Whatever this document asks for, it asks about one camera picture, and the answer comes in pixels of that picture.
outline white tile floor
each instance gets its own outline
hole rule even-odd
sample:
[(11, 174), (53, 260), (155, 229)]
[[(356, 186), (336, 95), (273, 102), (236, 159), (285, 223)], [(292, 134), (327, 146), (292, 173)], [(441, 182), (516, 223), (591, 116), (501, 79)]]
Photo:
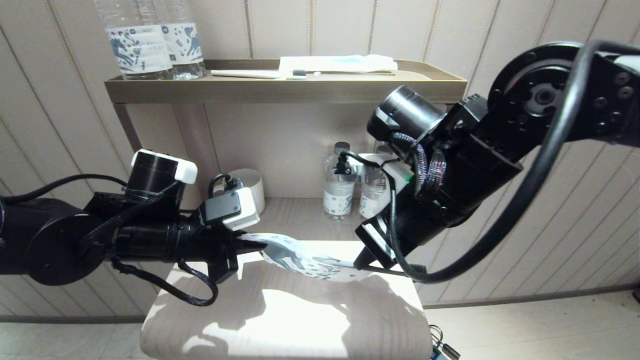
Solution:
[(631, 291), (424, 312), (464, 360), (640, 360), (640, 304)]
[[(640, 305), (630, 291), (425, 313), (464, 360), (640, 359)], [(0, 359), (149, 359), (140, 329), (0, 323)]]

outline water bottle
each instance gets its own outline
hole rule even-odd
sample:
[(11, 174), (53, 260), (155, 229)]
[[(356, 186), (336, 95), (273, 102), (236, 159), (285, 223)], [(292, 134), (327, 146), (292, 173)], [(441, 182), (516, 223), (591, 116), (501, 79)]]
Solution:
[(174, 78), (153, 0), (94, 1), (125, 80)]
[(350, 150), (350, 148), (349, 143), (335, 143), (334, 154), (324, 162), (323, 208), (327, 217), (335, 221), (342, 221), (351, 214), (355, 181), (346, 174), (347, 172), (350, 174), (352, 170), (349, 163), (346, 162), (347, 157), (339, 157), (342, 151)]
[(200, 35), (187, 0), (155, 0), (177, 80), (204, 76)]
[[(376, 149), (376, 154), (392, 154), (386, 145)], [(376, 216), (389, 203), (390, 193), (387, 176), (379, 168), (365, 165), (362, 170), (362, 191), (360, 195), (360, 215), (363, 218)]]

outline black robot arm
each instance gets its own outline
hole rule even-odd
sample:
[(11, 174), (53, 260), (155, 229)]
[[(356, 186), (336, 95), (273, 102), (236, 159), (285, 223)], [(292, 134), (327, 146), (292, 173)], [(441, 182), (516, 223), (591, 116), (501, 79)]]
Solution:
[[(225, 193), (211, 197), (189, 216), (180, 212), (185, 185), (195, 164), (151, 151), (138, 151), (125, 183), (105, 176), (72, 176), (35, 192), (2, 198), (0, 274), (28, 274), (46, 285), (64, 285), (90, 274), (103, 261), (150, 281), (193, 305), (212, 304), (216, 284), (237, 271), (237, 255), (264, 248), (237, 239), (239, 229), (259, 219), (250, 190), (227, 181)], [(123, 184), (124, 194), (97, 192), (84, 209), (57, 199), (36, 199), (77, 179), (99, 178)], [(122, 261), (163, 261), (197, 276), (212, 291), (191, 297), (162, 278)], [(208, 275), (187, 261), (205, 261)]]
[[(397, 196), (392, 184), (390, 205), (356, 230), (367, 247), (356, 265), (399, 263), (417, 282), (466, 272), (518, 222), (565, 141), (592, 138), (640, 147), (639, 84), (638, 47), (594, 41), (527, 51), (500, 73), (488, 101), (473, 95), (448, 113), (413, 90), (398, 88), (376, 109), (367, 130), (411, 163), (416, 176)], [(537, 145), (541, 149), (515, 196), (465, 255), (432, 274), (406, 262), (415, 247), (464, 222), (516, 176), (522, 170), (518, 160)]]

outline bottle cap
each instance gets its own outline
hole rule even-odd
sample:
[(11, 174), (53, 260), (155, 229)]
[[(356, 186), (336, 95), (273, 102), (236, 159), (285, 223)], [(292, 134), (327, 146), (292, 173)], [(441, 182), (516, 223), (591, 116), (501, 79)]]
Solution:
[(348, 142), (337, 142), (333, 146), (333, 151), (336, 154), (340, 154), (342, 151), (349, 151), (349, 150), (351, 150), (351, 145), (349, 145)]

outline wall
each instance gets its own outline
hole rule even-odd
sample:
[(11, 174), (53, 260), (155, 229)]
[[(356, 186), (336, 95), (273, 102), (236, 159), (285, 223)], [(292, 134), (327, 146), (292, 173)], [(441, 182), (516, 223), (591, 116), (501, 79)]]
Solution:
[[(537, 44), (594, 38), (640, 44), (636, 0), (191, 3), (206, 58), (379, 53), (467, 78), (468, 94), (486, 94), (510, 59)], [(0, 194), (25, 193), (80, 172), (125, 179), (132, 150), (102, 84), (118, 70), (93, 3), (2, 1), (0, 31)], [(163, 109), (139, 111), (165, 120), (175, 116), (171, 106)], [(419, 286), (423, 303), (638, 281), (639, 155), (590, 141), (566, 145), (560, 165), (509, 238), (467, 274)], [(525, 166), (532, 159), (530, 154)], [(413, 260), (435, 270), (456, 259), (500, 214), (521, 180), (500, 189), (463, 226), (416, 250)], [(116, 190), (80, 181), (50, 195), (82, 206), (94, 191)], [(166, 271), (166, 265), (144, 266)], [(0, 316), (138, 316), (156, 291), (106, 265), (57, 288), (3, 276)]]

